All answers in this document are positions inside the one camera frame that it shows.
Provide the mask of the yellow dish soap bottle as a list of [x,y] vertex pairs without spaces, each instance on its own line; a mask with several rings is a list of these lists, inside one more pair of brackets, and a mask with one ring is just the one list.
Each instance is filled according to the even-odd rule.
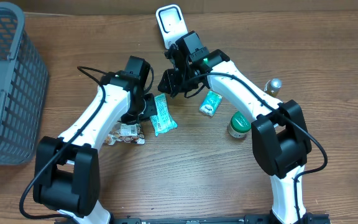
[[264,87],[264,92],[272,97],[276,97],[282,87],[282,81],[278,78],[269,80]]

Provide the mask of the green lid white jar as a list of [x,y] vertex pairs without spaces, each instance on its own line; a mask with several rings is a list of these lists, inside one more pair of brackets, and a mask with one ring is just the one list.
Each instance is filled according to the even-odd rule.
[[232,137],[242,139],[251,130],[251,124],[240,111],[237,111],[231,117],[227,130]]

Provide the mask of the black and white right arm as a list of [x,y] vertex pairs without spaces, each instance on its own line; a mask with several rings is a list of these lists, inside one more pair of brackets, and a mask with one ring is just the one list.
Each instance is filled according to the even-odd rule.
[[268,95],[235,66],[221,50],[172,44],[164,53],[173,64],[164,72],[159,91],[176,96],[200,84],[226,98],[251,125],[252,150],[260,168],[270,176],[271,223],[306,223],[302,177],[311,138],[298,103]]

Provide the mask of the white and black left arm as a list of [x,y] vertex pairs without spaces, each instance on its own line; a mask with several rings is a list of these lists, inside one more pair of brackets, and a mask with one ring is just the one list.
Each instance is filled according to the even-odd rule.
[[113,126],[136,124],[157,113],[145,84],[150,71],[104,73],[91,104],[58,137],[43,137],[37,146],[33,200],[69,223],[113,223],[99,201],[99,151]]

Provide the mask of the teal snack packet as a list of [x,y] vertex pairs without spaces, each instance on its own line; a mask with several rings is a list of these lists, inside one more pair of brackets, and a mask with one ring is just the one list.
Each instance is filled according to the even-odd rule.
[[162,133],[167,133],[171,129],[177,128],[177,123],[173,120],[171,114],[168,110],[167,98],[164,93],[156,96],[154,98],[157,115],[153,115],[150,117],[152,126],[155,130],[155,136],[158,136]]

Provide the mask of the small teal gum pack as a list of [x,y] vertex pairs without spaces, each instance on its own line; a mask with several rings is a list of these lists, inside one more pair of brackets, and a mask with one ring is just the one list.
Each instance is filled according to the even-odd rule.
[[222,101],[222,98],[223,97],[220,94],[210,90],[203,100],[199,111],[210,117],[213,117]]

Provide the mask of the brown mushroom snack bag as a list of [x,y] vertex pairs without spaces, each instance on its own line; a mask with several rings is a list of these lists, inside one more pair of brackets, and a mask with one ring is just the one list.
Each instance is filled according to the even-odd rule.
[[116,142],[145,144],[145,135],[140,124],[116,123],[104,140],[105,144],[114,145]]

